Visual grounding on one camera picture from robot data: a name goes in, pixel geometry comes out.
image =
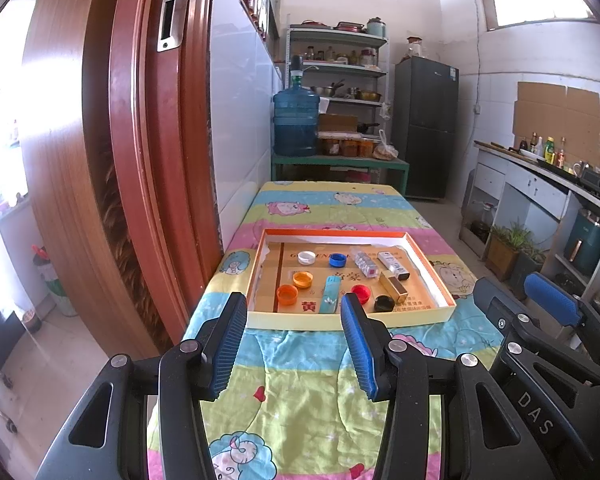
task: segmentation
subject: plastic bag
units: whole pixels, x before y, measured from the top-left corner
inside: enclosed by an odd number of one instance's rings
[[[380,160],[394,160],[398,156],[398,150],[386,142],[384,130],[379,130],[380,144],[374,149],[374,157]]]

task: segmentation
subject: table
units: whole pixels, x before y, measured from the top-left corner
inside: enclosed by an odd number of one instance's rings
[[[409,163],[394,158],[394,160],[380,160],[378,158],[362,158],[349,156],[311,155],[311,156],[283,156],[271,155],[271,178],[278,180],[278,167],[295,164],[298,166],[349,166],[352,168],[385,168],[386,170],[397,170],[402,172],[400,189],[402,196],[407,191],[407,177],[409,175]]]

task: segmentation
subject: orange bottle cap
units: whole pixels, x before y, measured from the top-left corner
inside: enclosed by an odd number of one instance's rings
[[[297,288],[309,288],[313,282],[314,276],[312,273],[305,272],[304,270],[294,272],[294,285]]]
[[[293,285],[280,285],[276,297],[281,305],[293,305],[298,300],[298,289]]]

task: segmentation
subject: door frame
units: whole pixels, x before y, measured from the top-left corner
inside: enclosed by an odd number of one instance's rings
[[[178,342],[222,256],[211,152],[211,0],[189,0],[180,47],[157,51],[162,0],[118,0],[109,115],[142,274]]]

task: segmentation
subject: electrical wire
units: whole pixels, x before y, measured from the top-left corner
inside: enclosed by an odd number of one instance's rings
[[[469,150],[469,146],[471,145],[472,140],[474,140],[475,136],[475,125],[478,122],[478,114],[475,113],[478,104],[480,104],[480,69],[482,68],[482,63],[480,60],[480,12],[478,10],[478,0],[474,0],[475,4],[475,29],[476,29],[476,39],[475,39],[475,48],[478,54],[478,76],[477,82],[475,85],[475,104],[474,104],[474,124],[471,127],[471,135],[469,136],[469,140],[464,148],[464,152],[462,152],[462,156],[466,155],[466,152]]]

